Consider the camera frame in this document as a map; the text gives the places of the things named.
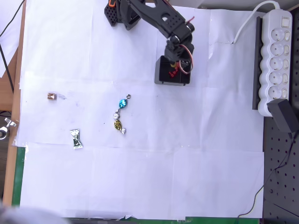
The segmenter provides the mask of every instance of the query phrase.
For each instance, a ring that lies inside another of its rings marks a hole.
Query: white cable
[[[252,11],[252,13],[250,14],[250,16],[247,18],[247,20],[246,20],[246,21],[243,23],[243,25],[240,27],[240,29],[239,29],[237,35],[235,36],[235,39],[234,39],[234,41],[233,41],[233,44],[236,43],[236,41],[237,41],[237,39],[238,39],[238,37],[239,37],[239,35],[240,35],[242,29],[244,28],[244,26],[246,25],[246,23],[250,20],[250,18],[252,17],[252,15],[257,11],[257,9],[258,9],[259,7],[261,7],[262,5],[264,5],[264,4],[268,4],[268,3],[272,3],[272,4],[274,5],[275,9],[280,9],[279,3],[276,2],[276,1],[268,0],[268,1],[263,1],[263,2],[261,2],[260,4],[258,4],[257,7],[255,7],[255,9]]]

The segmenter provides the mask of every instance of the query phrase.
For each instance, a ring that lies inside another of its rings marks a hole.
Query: power adapter
[[[281,132],[293,133],[299,130],[298,119],[287,99],[275,99],[267,104],[277,127]]]

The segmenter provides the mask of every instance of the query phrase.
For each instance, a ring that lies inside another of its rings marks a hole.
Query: black pegboard
[[[268,201],[264,201],[263,216],[263,224],[299,223],[299,217]]]
[[[264,148],[264,177],[276,168],[288,154],[291,139],[280,132],[272,118],[264,123],[266,148]],[[299,137],[294,142],[288,164],[273,172],[264,188],[267,201],[299,215]]]
[[[299,8],[292,11],[292,49],[289,101],[299,118]],[[273,118],[264,119],[264,177],[288,154],[291,139],[280,132]],[[273,172],[264,186],[264,223],[299,223],[299,137],[288,164]]]
[[[290,102],[299,115],[299,8],[291,11],[293,15],[291,74],[290,77]]]

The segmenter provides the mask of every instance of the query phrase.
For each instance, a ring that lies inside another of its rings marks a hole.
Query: power outlet
[[[272,117],[267,103],[275,99],[289,99],[291,61],[292,15],[274,9],[263,17],[261,54],[262,74],[258,111]]]

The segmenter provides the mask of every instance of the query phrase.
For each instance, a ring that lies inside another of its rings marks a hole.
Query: black cable
[[[9,82],[10,82],[11,90],[12,90],[13,93],[14,93],[14,84],[13,84],[13,81],[11,80],[11,76],[10,76],[10,73],[9,73],[9,70],[8,70],[8,66],[7,66],[5,57],[4,57],[4,53],[3,53],[3,50],[2,50],[1,44],[0,44],[0,52],[1,52],[1,56],[2,56],[2,59],[3,59],[3,62],[4,62],[4,66],[5,66],[7,75],[8,75],[8,79],[9,79]]]
[[[6,27],[4,28],[4,30],[2,31],[2,33],[0,34],[0,37],[4,34],[4,31],[8,28],[8,26],[11,24],[11,22],[14,20],[15,16],[17,15],[18,11],[20,10],[22,4],[24,3],[25,0],[23,0],[20,4],[20,6],[18,7],[18,10],[15,12],[13,18],[11,19],[11,21],[6,25]]]
[[[293,140],[292,140],[292,143],[291,143],[291,147],[290,147],[289,153],[285,155],[284,159],[281,161],[281,163],[279,164],[279,166],[276,167],[275,169],[273,169],[273,170],[269,173],[267,180],[264,182],[264,184],[262,185],[262,187],[257,191],[256,195],[254,195],[253,205],[252,205],[250,211],[249,211],[249,212],[246,212],[246,213],[244,213],[244,214],[240,214],[240,215],[238,215],[238,217],[237,217],[237,218],[238,218],[238,219],[237,219],[237,220],[238,220],[237,223],[239,223],[239,217],[240,217],[240,216],[245,216],[245,215],[249,214],[249,213],[253,210],[254,205],[255,205],[255,203],[256,203],[256,196],[257,196],[257,194],[263,189],[263,187],[265,186],[265,184],[268,182],[268,180],[269,180],[271,174],[272,174],[274,171],[276,171],[277,169],[284,167],[284,166],[288,163],[289,158],[290,158],[290,155],[291,155],[291,150],[292,150],[292,148],[293,148],[294,141],[295,141],[295,139],[297,138],[298,134],[299,134],[299,131],[297,131],[297,132],[295,133],[294,137],[293,137]],[[281,166],[281,164],[284,162],[284,160],[286,159],[286,157],[288,157],[288,158],[287,158],[285,164]]]

